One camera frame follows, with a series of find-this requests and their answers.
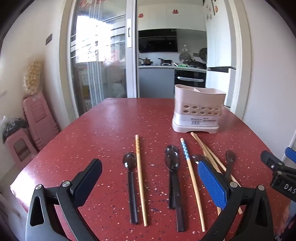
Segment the white refrigerator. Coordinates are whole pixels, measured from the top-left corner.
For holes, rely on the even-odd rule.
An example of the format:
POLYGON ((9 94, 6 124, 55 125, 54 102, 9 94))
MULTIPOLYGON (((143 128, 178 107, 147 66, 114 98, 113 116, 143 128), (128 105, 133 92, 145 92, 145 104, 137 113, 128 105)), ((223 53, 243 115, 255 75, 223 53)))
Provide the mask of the white refrigerator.
POLYGON ((204 1, 207 34, 206 87, 226 93, 224 105, 230 107, 236 72, 236 39, 229 1, 204 1))

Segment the plain wooden chopstick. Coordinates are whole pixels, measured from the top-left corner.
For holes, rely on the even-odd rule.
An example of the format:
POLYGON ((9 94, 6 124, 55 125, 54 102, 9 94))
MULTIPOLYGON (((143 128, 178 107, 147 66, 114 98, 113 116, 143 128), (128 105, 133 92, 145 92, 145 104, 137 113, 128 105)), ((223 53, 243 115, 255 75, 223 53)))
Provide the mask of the plain wooden chopstick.
POLYGON ((197 136, 196 133, 191 132, 191 136, 199 143, 200 147, 203 150, 204 156, 207 157, 208 162, 211 164, 211 166, 214 168, 214 170, 217 173, 221 173, 217 163, 215 162, 214 158, 212 157, 212 155, 210 154, 208 148, 203 144, 203 142, 199 139, 199 137, 197 136))
MULTIPOLYGON (((214 158, 215 162, 217 163, 218 166, 220 166, 222 168, 223 171, 226 171, 226 167, 224 166, 224 164, 220 161, 220 159, 208 148, 210 154, 212 155, 212 157, 214 158)), ((231 179, 232 181, 236 182, 238 184, 238 186, 241 186, 239 184, 239 182, 234 178, 234 176, 231 174, 231 179)), ((217 207, 217 213, 218 215, 221 213, 221 208, 217 207)), ((241 208, 238 209, 238 214, 242 214, 243 211, 241 208)))

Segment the black plastic bag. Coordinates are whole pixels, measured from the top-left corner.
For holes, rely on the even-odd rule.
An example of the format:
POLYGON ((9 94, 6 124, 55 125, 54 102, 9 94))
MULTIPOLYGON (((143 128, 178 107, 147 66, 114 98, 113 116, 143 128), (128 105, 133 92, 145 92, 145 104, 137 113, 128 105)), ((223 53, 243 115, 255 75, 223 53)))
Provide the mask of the black plastic bag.
POLYGON ((21 128, 27 128, 28 122, 23 118, 12 118, 8 119, 6 116, 1 120, 1 135, 3 143, 6 142, 6 139, 20 130, 21 128))

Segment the grey lower kitchen cabinets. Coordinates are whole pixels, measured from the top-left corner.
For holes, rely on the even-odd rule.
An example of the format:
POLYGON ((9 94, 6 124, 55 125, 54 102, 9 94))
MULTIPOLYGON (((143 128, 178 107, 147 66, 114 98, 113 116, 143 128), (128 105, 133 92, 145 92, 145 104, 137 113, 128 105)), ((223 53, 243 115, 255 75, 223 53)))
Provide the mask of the grey lower kitchen cabinets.
POLYGON ((174 98, 175 70, 167 67, 139 68, 141 98, 174 98))

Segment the bag of yellow balls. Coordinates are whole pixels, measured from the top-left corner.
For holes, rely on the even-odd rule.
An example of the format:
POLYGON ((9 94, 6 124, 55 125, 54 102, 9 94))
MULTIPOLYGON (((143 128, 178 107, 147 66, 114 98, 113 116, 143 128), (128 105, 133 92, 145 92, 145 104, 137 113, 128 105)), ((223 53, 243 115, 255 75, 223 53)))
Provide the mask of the bag of yellow balls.
POLYGON ((43 62, 31 61, 23 73, 23 90, 25 96, 38 94, 43 89, 43 62))

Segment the white upper kitchen cabinets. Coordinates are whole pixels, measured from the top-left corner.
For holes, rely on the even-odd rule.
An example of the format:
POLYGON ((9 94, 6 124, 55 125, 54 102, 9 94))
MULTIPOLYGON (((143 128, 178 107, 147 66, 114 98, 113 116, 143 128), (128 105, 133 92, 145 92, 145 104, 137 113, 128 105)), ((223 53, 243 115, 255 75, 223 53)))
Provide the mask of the white upper kitchen cabinets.
POLYGON ((138 29, 205 31, 202 1, 138 1, 138 29))

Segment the dark translucent spoon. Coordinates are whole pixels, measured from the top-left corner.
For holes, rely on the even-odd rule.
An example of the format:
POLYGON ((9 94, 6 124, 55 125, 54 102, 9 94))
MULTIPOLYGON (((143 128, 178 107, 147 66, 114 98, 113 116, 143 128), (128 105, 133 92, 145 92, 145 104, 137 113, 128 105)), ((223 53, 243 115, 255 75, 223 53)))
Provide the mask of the dark translucent spoon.
POLYGON ((135 153, 129 152, 125 154, 123 156, 122 162, 125 168, 127 169, 130 222, 133 225, 136 225, 138 224, 138 216, 137 216, 137 201, 135 196, 134 174, 133 174, 133 171, 137 166, 137 159, 136 159, 135 153))

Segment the stack of pink stools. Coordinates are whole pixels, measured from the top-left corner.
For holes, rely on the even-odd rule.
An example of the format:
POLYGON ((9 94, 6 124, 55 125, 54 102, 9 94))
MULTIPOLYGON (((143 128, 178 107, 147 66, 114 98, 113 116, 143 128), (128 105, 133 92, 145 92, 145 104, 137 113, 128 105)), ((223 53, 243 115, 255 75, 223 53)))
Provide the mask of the stack of pink stools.
POLYGON ((24 99, 23 111, 32 140, 40 151, 59 133, 58 125, 51 114, 43 92, 24 99))

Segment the yellow patterned chopstick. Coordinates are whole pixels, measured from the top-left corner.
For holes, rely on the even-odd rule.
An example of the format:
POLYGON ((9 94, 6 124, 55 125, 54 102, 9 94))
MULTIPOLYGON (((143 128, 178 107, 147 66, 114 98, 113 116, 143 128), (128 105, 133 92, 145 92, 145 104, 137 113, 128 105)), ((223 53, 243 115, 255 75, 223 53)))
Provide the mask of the yellow patterned chopstick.
POLYGON ((144 226, 147 227, 148 221, 147 221, 147 211, 145 207, 144 182, 142 177, 142 163, 141 163, 141 156, 140 156, 139 135, 135 135, 135 148, 136 148, 139 194, 140 194, 140 202, 142 207, 142 218, 143 218, 144 226))

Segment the cooking pot on stove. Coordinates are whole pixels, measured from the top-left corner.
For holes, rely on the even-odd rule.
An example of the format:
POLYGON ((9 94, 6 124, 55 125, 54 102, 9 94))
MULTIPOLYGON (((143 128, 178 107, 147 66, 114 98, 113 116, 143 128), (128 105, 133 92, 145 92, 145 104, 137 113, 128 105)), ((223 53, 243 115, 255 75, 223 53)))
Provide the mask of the cooking pot on stove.
POLYGON ((149 58, 144 58, 144 59, 138 58, 138 59, 140 61, 141 66, 151 66, 153 64, 153 61, 151 61, 151 59, 149 58))

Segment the sliding glass door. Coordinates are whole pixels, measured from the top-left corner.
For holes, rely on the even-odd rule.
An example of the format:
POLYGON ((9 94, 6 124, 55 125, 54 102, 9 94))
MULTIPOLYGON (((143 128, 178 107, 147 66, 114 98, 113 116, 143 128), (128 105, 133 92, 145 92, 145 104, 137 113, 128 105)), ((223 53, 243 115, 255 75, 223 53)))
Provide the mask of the sliding glass door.
POLYGON ((75 116, 106 98, 137 98, 137 2, 74 1, 68 29, 75 116))

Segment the built-in black oven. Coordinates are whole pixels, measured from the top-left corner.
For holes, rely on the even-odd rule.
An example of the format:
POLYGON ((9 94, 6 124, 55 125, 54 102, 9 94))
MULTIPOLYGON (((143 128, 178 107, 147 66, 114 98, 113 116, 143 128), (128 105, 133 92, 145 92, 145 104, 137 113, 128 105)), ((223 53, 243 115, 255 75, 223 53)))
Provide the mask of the built-in black oven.
POLYGON ((176 84, 205 88, 206 73, 189 70, 175 70, 175 85, 176 84))

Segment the blue patterned chopstick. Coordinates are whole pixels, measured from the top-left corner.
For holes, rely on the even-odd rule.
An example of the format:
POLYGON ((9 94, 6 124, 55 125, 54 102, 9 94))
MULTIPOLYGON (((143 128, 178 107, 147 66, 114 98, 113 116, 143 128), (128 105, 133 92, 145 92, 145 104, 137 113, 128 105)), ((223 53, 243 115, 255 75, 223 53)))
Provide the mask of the blue patterned chopstick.
POLYGON ((206 231, 206 226, 205 226, 203 209, 202 209, 202 204, 201 204, 201 198, 200 198, 200 194, 199 194, 199 190, 198 190, 198 186, 197 186, 197 182, 196 182, 195 173, 194 173, 194 170, 193 170, 193 166, 192 166, 192 163, 191 163, 191 159, 190 159, 190 156, 189 156, 189 152, 188 152, 185 140, 183 138, 180 138, 180 141, 181 141, 182 149, 183 149, 183 152, 184 152, 184 155, 185 155, 185 159, 186 159, 186 162, 187 162, 187 165, 188 165, 188 169, 189 169, 189 173, 190 173, 190 177, 191 177, 191 181, 192 181, 192 185, 193 185, 193 189, 194 189, 194 194, 195 194, 197 207, 198 207, 198 211, 199 211, 199 217, 200 217, 202 232, 205 232, 206 231))

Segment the pink stool with bag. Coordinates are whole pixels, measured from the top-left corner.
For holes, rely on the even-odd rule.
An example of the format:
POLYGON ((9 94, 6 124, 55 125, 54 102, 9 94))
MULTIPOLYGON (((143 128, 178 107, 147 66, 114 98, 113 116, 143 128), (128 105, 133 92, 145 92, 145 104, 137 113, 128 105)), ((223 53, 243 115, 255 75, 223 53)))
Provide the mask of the pink stool with bag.
POLYGON ((10 135, 5 141, 5 146, 8 147, 15 165, 20 171, 38 154, 26 128, 21 128, 10 135))

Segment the black wok on counter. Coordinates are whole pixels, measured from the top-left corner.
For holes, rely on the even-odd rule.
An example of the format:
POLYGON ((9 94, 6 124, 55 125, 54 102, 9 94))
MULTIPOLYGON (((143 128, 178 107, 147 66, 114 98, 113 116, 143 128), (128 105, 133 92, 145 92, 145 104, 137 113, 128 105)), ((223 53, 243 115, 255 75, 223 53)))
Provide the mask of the black wok on counter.
POLYGON ((200 61, 184 60, 183 63, 193 68, 207 69, 206 64, 200 61))

